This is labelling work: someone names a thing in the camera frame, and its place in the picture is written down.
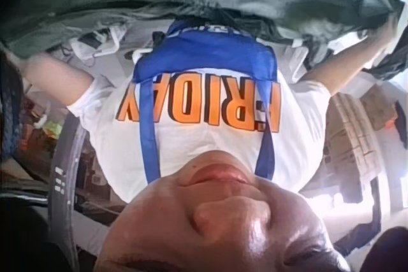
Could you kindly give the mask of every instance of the man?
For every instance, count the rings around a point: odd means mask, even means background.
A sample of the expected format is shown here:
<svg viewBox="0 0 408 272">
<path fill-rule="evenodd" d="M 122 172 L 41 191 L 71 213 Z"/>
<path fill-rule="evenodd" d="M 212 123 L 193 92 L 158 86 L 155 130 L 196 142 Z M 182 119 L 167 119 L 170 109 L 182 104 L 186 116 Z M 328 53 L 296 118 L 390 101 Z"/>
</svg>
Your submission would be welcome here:
<svg viewBox="0 0 408 272">
<path fill-rule="evenodd" d="M 129 202 L 98 269 L 348 271 L 294 192 L 321 161 L 330 96 L 394 33 L 391 18 L 297 84 L 283 79 L 273 50 L 197 19 L 176 21 L 118 89 L 47 55 L 19 62 L 80 117 Z"/>
</svg>

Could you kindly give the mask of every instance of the t-shirt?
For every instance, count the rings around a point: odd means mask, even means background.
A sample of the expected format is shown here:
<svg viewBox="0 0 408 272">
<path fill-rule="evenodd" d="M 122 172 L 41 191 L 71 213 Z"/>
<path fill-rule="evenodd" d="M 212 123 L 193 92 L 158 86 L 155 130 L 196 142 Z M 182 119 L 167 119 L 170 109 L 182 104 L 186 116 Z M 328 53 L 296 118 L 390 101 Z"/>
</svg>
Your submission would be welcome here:
<svg viewBox="0 0 408 272">
<path fill-rule="evenodd" d="M 99 76 L 68 107 L 89 131 L 108 183 L 125 202 L 147 186 L 139 91 L 140 84 L 131 77 L 115 88 Z M 154 78 L 154 97 L 162 177 L 210 150 L 228 152 L 255 171 L 266 116 L 249 76 L 216 67 L 164 73 Z M 272 181 L 282 188 L 298 192 L 316 172 L 323 156 L 329 99 L 322 84 L 288 84 L 278 70 L 272 84 L 270 127 L 275 150 Z"/>
</svg>

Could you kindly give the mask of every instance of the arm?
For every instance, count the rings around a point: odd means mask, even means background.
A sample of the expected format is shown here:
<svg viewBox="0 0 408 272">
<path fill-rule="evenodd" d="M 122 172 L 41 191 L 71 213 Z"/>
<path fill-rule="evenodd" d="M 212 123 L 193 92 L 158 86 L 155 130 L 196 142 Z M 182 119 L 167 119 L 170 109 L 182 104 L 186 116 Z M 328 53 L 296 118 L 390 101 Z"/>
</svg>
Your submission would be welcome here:
<svg viewBox="0 0 408 272">
<path fill-rule="evenodd" d="M 322 83 L 333 96 L 354 78 L 395 36 L 397 19 L 390 18 L 379 30 L 364 41 L 340 52 L 308 71 L 300 81 Z"/>
<path fill-rule="evenodd" d="M 64 105 L 71 105 L 89 88 L 93 77 L 47 54 L 26 61 L 9 55 L 9 60 L 31 84 L 50 94 Z"/>
</svg>

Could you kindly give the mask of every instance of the blue apron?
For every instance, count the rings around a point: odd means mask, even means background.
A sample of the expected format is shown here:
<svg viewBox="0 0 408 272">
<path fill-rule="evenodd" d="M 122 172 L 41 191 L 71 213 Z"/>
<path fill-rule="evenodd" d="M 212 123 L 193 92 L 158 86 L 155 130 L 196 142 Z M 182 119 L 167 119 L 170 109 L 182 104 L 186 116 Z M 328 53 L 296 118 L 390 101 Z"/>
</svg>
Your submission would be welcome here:
<svg viewBox="0 0 408 272">
<path fill-rule="evenodd" d="M 229 69 L 254 80 L 266 114 L 255 175 L 271 180 L 275 154 L 269 109 L 272 82 L 277 81 L 273 50 L 248 34 L 229 27 L 205 25 L 202 20 L 177 20 L 170 26 L 163 42 L 136 63 L 133 73 L 132 82 L 140 83 L 140 143 L 147 182 L 152 183 L 161 177 L 154 131 L 153 79 L 163 73 L 182 73 L 198 68 Z"/>
</svg>

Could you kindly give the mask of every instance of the lips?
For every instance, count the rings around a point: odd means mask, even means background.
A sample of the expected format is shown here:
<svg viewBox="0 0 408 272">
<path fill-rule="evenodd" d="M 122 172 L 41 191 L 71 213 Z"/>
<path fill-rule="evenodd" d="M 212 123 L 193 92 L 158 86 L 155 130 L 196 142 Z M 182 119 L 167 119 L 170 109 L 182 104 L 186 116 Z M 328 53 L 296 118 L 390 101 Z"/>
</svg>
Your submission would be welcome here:
<svg viewBox="0 0 408 272">
<path fill-rule="evenodd" d="M 248 184 L 249 179 L 238 168 L 228 164 L 212 164 L 198 170 L 190 179 L 188 185 L 208 181 L 222 181 Z"/>
</svg>

